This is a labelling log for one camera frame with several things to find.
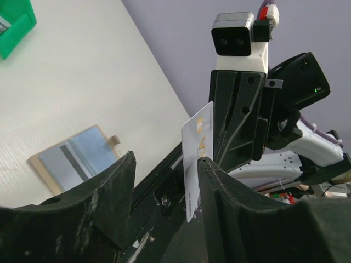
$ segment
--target gray wall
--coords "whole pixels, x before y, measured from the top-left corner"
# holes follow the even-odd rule
[[[261,0],[123,0],[156,60],[190,115],[208,98],[216,66],[211,27],[219,13],[258,11]],[[303,114],[327,131],[337,130],[351,150],[351,1],[276,0],[280,26],[270,44],[270,65],[311,51],[329,80],[331,95]]]

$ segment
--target black stripe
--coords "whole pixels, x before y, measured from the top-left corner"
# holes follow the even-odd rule
[[[79,165],[79,163],[77,162],[75,157],[72,155],[70,150],[67,148],[67,146],[62,145],[60,147],[60,149],[63,152],[63,154],[66,156],[68,161],[71,163],[71,165],[73,166],[73,168],[77,172],[77,174],[82,178],[83,182],[89,180],[87,174],[83,171],[82,167]]]

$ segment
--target green bin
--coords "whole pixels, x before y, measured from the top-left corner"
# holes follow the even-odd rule
[[[37,20],[30,0],[0,0],[0,16],[11,24],[0,33],[0,54],[6,59]]]

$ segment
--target green object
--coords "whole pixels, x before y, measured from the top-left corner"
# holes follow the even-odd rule
[[[0,16],[11,24],[0,34],[0,53],[6,59],[37,20],[30,0],[0,0]]]

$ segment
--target white table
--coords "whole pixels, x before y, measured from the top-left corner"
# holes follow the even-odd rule
[[[94,124],[134,151],[137,185],[189,116],[122,2],[32,5],[37,26],[0,61],[0,205],[51,197],[27,159]]]

